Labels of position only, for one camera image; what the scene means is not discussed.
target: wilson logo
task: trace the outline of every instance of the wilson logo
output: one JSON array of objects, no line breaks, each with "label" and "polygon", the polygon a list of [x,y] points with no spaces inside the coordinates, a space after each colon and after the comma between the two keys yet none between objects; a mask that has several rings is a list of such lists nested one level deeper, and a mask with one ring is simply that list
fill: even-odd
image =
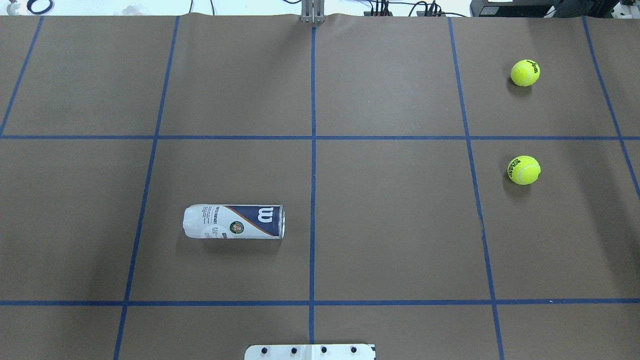
[{"label": "wilson logo", "polygon": [[538,72],[538,64],[537,64],[537,63],[534,63],[534,62],[533,62],[533,61],[531,61],[531,60],[527,60],[527,63],[530,63],[530,64],[531,64],[531,66],[533,67],[533,73],[534,73],[534,74]]},{"label": "wilson logo", "polygon": [[272,222],[273,208],[262,208],[258,210],[258,220],[260,220],[260,222]]}]

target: yellow tennis ball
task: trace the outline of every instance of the yellow tennis ball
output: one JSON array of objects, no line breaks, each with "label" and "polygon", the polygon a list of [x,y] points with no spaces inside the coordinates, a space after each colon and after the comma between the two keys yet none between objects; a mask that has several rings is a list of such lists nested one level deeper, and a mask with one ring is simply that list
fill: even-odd
[{"label": "yellow tennis ball", "polygon": [[507,176],[518,185],[528,185],[538,180],[540,164],[538,160],[521,155],[511,160],[507,168]]},{"label": "yellow tennis ball", "polygon": [[540,77],[540,65],[533,60],[520,60],[511,68],[511,80],[518,86],[529,86]]}]

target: grid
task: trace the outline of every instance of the grid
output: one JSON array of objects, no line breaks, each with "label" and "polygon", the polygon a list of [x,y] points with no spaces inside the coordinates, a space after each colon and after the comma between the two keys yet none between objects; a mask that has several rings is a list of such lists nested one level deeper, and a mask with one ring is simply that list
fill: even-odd
[{"label": "grid", "polygon": [[[153,135],[5,135],[4,130],[10,119],[12,106],[15,98],[20,90],[20,83],[24,73],[29,65],[29,59],[36,46],[40,30],[45,17],[41,17],[38,21],[35,34],[29,46],[29,50],[20,69],[11,98],[9,100],[3,122],[0,126],[0,139],[2,140],[152,140],[150,156],[148,159],[147,174],[143,189],[142,202],[136,228],[136,235],[133,243],[131,262],[125,287],[125,295],[122,301],[102,301],[102,300],[0,300],[0,306],[100,306],[100,307],[121,307],[122,313],[118,333],[116,335],[116,345],[114,349],[114,359],[118,359],[120,355],[120,347],[125,330],[127,311],[130,307],[260,307],[260,306],[303,306],[308,307],[308,340],[315,343],[315,310],[317,306],[491,306],[493,314],[493,324],[495,329],[495,337],[497,340],[497,350],[499,359],[505,359],[502,333],[500,330],[500,320],[498,306],[500,305],[543,305],[543,304],[638,304],[640,298],[593,298],[593,299],[498,299],[495,294],[492,266],[490,261],[490,249],[487,243],[487,235],[484,229],[483,207],[480,196],[479,184],[476,176],[476,162],[474,160],[474,152],[472,143],[474,141],[483,140],[571,140],[571,141],[618,141],[620,143],[621,152],[625,163],[627,164],[628,174],[633,182],[636,195],[640,199],[640,187],[637,177],[632,166],[631,159],[627,151],[627,142],[640,140],[640,136],[623,136],[618,125],[618,119],[614,112],[614,108],[607,92],[605,81],[600,72],[600,67],[596,59],[596,53],[589,33],[589,26],[586,18],[582,18],[586,40],[589,45],[591,57],[593,60],[594,70],[597,74],[600,86],[602,87],[602,95],[605,98],[611,120],[615,128],[616,136],[483,136],[471,135],[469,124],[467,121],[467,111],[465,106],[465,97],[463,93],[463,82],[460,75],[460,66],[458,64],[458,52],[456,50],[456,41],[454,36],[454,26],[452,20],[448,19],[448,28],[451,41],[452,58],[455,69],[457,91],[460,101],[461,121],[463,123],[464,135],[432,135],[432,136],[337,136],[337,135],[318,135],[316,129],[316,31],[317,28],[310,29],[311,37],[311,54],[310,54],[310,93],[311,93],[311,135],[310,136],[239,136],[239,135],[161,135],[161,124],[163,119],[164,102],[167,96],[168,87],[170,86],[170,74],[172,70],[173,54],[176,45],[176,39],[179,32],[180,17],[175,18],[173,28],[172,41],[169,50],[169,56],[164,75],[163,90],[159,109],[157,112],[157,121],[155,132]],[[149,193],[150,183],[152,182],[152,173],[156,158],[156,150],[158,143],[162,140],[298,140],[309,142],[311,146],[311,169],[310,169],[310,248],[309,248],[309,287],[308,300],[131,300],[131,288],[134,279],[134,271],[136,268],[136,258],[138,256],[138,247],[140,244],[141,234],[143,232],[143,221],[145,218],[145,208],[147,207],[147,197]],[[472,185],[475,195],[475,204],[477,215],[481,226],[481,239],[484,253],[484,265],[488,280],[488,289],[490,297],[488,299],[467,299],[467,300],[317,300],[316,299],[316,172],[317,172],[317,144],[318,142],[341,141],[341,140],[456,140],[464,141],[468,154],[469,171],[472,178]]]}]

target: black cable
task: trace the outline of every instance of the black cable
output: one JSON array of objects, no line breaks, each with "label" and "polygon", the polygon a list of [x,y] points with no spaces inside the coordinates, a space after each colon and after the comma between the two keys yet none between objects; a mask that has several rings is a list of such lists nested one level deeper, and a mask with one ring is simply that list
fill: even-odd
[{"label": "black cable", "polygon": [[[213,0],[209,0],[209,3],[211,4],[211,15],[215,15],[216,9],[213,7]],[[193,0],[191,0],[191,6],[189,6],[189,13],[191,13],[192,11],[193,11]]]},{"label": "black cable", "polygon": [[403,3],[401,1],[387,1],[389,4],[404,4],[404,5],[414,5],[414,3]]},{"label": "black cable", "polygon": [[461,13],[450,13],[450,12],[440,12],[430,16],[440,16],[440,15],[457,15],[457,16],[467,17],[466,15],[462,15]]},{"label": "black cable", "polygon": [[442,13],[442,6],[436,4],[435,0],[433,0],[433,11],[434,13]]},{"label": "black cable", "polygon": [[424,16],[431,16],[431,14],[433,14],[435,12],[437,12],[436,11],[436,1],[433,0],[431,5],[429,5],[429,8],[427,9],[427,11],[424,12]]},{"label": "black cable", "polygon": [[597,16],[600,13],[600,11],[602,10],[602,7],[604,6],[604,3],[605,3],[604,1],[596,1],[595,4],[591,5],[591,8],[589,9],[589,12],[585,13],[585,15],[591,14],[591,16],[594,16],[594,17]]},{"label": "black cable", "polygon": [[40,12],[35,12],[33,11],[33,9],[31,8],[31,6],[33,5],[33,3],[35,3],[37,0],[29,0],[27,1],[27,10],[29,10],[33,15],[42,15],[44,13],[49,12],[49,10],[51,10],[51,8],[53,8],[53,0],[49,0],[49,5],[47,6],[46,9],[40,11]]},{"label": "black cable", "polygon": [[401,3],[392,3],[389,0],[376,0],[376,9],[373,9],[373,4],[370,0],[369,4],[371,5],[371,16],[391,16],[391,12],[389,11],[389,4],[401,4]]},{"label": "black cable", "polygon": [[427,4],[426,1],[418,1],[417,3],[413,4],[413,8],[411,8],[411,11],[409,12],[408,16],[411,16],[411,14],[413,14],[413,10],[415,9],[416,6],[420,5],[420,4],[424,4],[424,12],[427,12],[428,6],[429,4]]}]

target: tennis ball can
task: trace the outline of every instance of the tennis ball can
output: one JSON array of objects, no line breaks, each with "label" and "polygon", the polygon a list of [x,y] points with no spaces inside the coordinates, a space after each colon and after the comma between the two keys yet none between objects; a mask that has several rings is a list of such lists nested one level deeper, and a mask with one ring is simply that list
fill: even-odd
[{"label": "tennis ball can", "polygon": [[194,239],[282,239],[282,205],[198,204],[184,210],[184,233]]}]

